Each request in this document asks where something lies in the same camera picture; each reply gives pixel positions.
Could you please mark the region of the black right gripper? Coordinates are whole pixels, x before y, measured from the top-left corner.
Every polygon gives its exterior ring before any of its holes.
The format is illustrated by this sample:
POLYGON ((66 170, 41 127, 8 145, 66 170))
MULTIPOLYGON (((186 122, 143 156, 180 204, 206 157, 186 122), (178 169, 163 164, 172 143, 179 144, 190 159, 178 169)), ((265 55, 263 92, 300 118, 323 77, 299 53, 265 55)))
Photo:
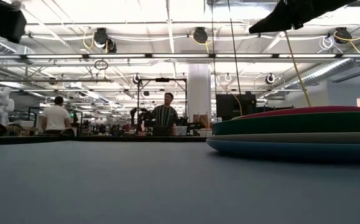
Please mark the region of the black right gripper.
POLYGON ((327 12, 335 11, 354 0, 280 0, 274 10, 249 28, 250 34, 281 32, 302 28, 327 12))

